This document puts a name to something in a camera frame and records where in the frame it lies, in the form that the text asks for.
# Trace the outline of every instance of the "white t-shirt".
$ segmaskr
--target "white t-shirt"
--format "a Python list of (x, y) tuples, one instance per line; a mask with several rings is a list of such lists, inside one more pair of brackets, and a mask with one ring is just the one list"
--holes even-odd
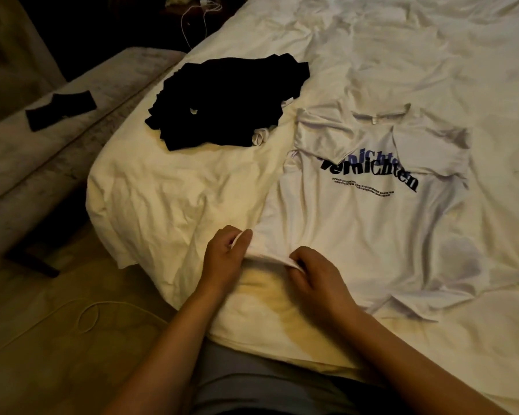
[(246, 257), (299, 268), (310, 246), (370, 313), (438, 320), (489, 283), (485, 259), (454, 227), (467, 193), (471, 139), (422, 110), (362, 116), (339, 99), (298, 110), (284, 174)]

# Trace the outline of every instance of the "black clothing pile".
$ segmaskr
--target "black clothing pile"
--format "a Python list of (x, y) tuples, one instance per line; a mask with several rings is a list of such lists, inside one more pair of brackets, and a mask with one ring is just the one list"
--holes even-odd
[(81, 115), (96, 109), (96, 103), (89, 90), (72, 95), (54, 93), (52, 101), (40, 108), (26, 110), (31, 131), (36, 132), (64, 118)]
[(146, 124), (169, 150), (214, 143), (251, 146), (255, 129), (277, 125), (281, 102), (300, 96), (307, 62), (290, 54), (186, 63), (164, 81)]

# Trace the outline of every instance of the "mattress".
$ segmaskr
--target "mattress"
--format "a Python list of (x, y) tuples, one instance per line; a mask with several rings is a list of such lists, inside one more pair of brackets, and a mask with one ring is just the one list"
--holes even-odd
[[(89, 176), (87, 209), (104, 246), (120, 267), (140, 264), (179, 308), (216, 230), (257, 222), (292, 148), (297, 108), (342, 96), (366, 114), (418, 105), (471, 130), (469, 195), (452, 217), (488, 258), (494, 289), (446, 310), (438, 323), (382, 322), (519, 412), (519, 286), (507, 286), (519, 282), (519, 0), (249, 0), (174, 71), (185, 62), (285, 52), (309, 62), (311, 78), (259, 147), (169, 152), (144, 124), (162, 85), (150, 91)], [(207, 84), (214, 76), (197, 78)], [(377, 381), (302, 317), (276, 265), (245, 264), (209, 335), (234, 349)]]

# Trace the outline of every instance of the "person's left hand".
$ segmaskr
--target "person's left hand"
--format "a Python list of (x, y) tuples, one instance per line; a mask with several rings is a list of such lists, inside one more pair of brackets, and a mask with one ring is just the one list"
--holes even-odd
[(244, 254), (252, 240), (252, 230), (245, 230), (231, 248), (235, 238), (241, 233), (233, 226), (217, 230), (208, 243), (204, 256), (202, 276), (196, 291), (202, 294), (216, 294), (223, 300), (235, 287), (240, 277), (240, 267)]

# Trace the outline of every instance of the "white bed sheet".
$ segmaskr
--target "white bed sheet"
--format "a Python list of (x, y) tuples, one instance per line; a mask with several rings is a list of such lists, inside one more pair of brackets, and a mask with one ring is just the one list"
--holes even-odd
[[(256, 223), (292, 146), (296, 109), (346, 95), (361, 112), (412, 102), (471, 128), (471, 193), (454, 218), (489, 257), (494, 283), (519, 279), (519, 0), (250, 0), (177, 69), (285, 52), (308, 61), (311, 78), (263, 146), (168, 152), (144, 124), (161, 84), (107, 143), (87, 209), (120, 267), (139, 263), (180, 307), (214, 232)], [(452, 308), (438, 324), (384, 323), (472, 387), (519, 406), (519, 287)], [(320, 371), (364, 373), (301, 317), (274, 266), (246, 264), (210, 335)]]

